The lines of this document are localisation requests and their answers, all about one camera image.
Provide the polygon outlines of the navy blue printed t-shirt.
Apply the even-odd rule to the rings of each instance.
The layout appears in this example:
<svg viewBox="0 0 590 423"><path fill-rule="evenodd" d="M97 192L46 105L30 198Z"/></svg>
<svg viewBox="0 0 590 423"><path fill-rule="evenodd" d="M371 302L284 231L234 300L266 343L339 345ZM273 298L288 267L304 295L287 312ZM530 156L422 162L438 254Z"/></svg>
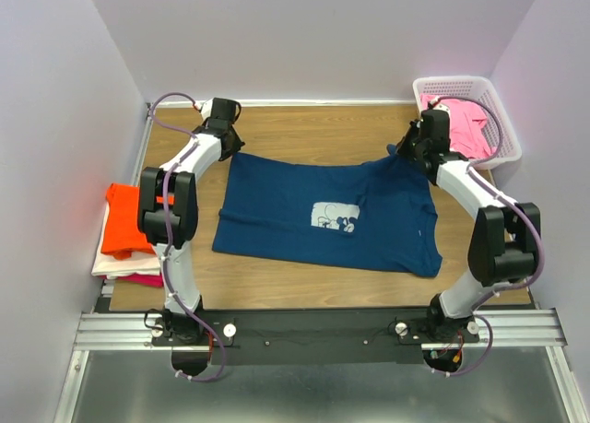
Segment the navy blue printed t-shirt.
<svg viewBox="0 0 590 423"><path fill-rule="evenodd" d="M348 166L239 153L212 249L432 278L443 261L437 218L427 178L394 151Z"/></svg>

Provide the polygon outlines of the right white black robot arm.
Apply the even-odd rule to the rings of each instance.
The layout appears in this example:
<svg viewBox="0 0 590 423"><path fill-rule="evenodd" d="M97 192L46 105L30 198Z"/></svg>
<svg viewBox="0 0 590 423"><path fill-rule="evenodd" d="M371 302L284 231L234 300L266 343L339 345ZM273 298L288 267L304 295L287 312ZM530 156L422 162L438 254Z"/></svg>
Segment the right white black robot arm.
<svg viewBox="0 0 590 423"><path fill-rule="evenodd" d="M419 330L437 342L466 330L475 311L489 299L532 285L545 264L539 208L502 193L450 145L449 114L427 109L411 122L395 150L474 220L467 270L432 298L418 322Z"/></svg>

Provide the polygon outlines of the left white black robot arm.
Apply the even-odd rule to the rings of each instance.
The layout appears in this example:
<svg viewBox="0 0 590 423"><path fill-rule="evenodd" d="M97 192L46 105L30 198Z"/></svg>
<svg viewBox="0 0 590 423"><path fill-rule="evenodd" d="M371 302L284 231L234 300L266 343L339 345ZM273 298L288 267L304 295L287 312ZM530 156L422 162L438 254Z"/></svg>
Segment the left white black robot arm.
<svg viewBox="0 0 590 423"><path fill-rule="evenodd" d="M204 333L219 343L213 328L197 316L202 299L191 255L199 220L196 189L211 165L229 159L244 146L234 127L242 105L223 98L201 104L190 100L202 123L186 130L156 116L158 105L175 95L167 93L156 100L149 107L149 117L153 123L187 135L188 141L172 159L144 168L139 177L137 227L159 259L166 293L161 324L152 329L175 335L186 345L197 343Z"/></svg>

